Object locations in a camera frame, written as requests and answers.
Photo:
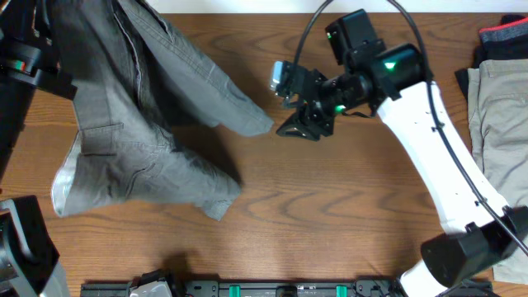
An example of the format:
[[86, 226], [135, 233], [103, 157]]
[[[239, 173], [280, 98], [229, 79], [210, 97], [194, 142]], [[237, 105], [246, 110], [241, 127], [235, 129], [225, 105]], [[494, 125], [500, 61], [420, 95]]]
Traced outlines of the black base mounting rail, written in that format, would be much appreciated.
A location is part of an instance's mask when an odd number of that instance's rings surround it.
[[351, 282], [228, 282], [178, 280], [172, 273], [152, 271], [129, 282], [81, 285], [81, 297], [398, 297], [406, 293], [396, 280], [374, 278]]

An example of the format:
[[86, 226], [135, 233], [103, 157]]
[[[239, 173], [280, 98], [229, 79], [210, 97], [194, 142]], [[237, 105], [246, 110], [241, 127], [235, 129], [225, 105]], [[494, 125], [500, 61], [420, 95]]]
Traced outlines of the grey shorts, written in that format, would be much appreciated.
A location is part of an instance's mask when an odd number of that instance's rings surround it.
[[222, 125], [252, 137], [269, 132], [272, 119], [145, 1], [64, 0], [51, 11], [78, 123], [51, 188], [55, 213], [144, 200], [193, 204], [221, 219], [239, 183], [172, 127]]

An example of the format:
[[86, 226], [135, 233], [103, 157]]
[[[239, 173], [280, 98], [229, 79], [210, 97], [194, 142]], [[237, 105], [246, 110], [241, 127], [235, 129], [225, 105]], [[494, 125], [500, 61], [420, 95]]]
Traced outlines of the beige folded shorts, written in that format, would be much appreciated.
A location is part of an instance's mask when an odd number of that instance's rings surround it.
[[474, 161], [510, 206], [526, 206], [527, 61], [486, 60], [468, 75]]

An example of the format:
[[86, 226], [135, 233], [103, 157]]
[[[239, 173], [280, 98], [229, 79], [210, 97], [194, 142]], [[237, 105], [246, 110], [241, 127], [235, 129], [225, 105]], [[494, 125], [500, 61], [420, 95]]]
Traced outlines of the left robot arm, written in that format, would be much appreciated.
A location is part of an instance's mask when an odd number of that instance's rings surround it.
[[[1, 169], [7, 169], [35, 92], [73, 99], [77, 88], [59, 68], [50, 0], [1, 3]], [[35, 196], [1, 202], [1, 294], [68, 296], [59, 253]]]

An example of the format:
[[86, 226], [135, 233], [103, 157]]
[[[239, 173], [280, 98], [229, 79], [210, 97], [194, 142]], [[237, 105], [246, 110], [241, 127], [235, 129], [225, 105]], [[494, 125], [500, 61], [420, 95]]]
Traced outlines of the dark garment red trim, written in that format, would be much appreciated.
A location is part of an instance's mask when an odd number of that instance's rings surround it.
[[499, 26], [480, 29], [480, 45], [474, 50], [472, 68], [486, 60], [527, 59], [527, 17], [504, 15]]

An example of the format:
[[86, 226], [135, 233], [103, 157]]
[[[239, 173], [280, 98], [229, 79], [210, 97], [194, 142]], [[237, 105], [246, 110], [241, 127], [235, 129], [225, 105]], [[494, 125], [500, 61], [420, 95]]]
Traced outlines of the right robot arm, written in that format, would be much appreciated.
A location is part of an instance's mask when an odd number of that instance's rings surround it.
[[325, 32], [344, 72], [327, 78], [297, 62], [276, 62], [270, 87], [292, 110], [277, 133], [317, 141], [332, 135], [337, 116], [356, 116], [366, 105], [404, 147], [433, 199], [442, 233], [422, 244], [421, 260], [389, 295], [448, 295], [523, 248], [527, 209], [510, 206], [480, 172], [446, 113], [423, 43], [388, 48], [362, 10]]

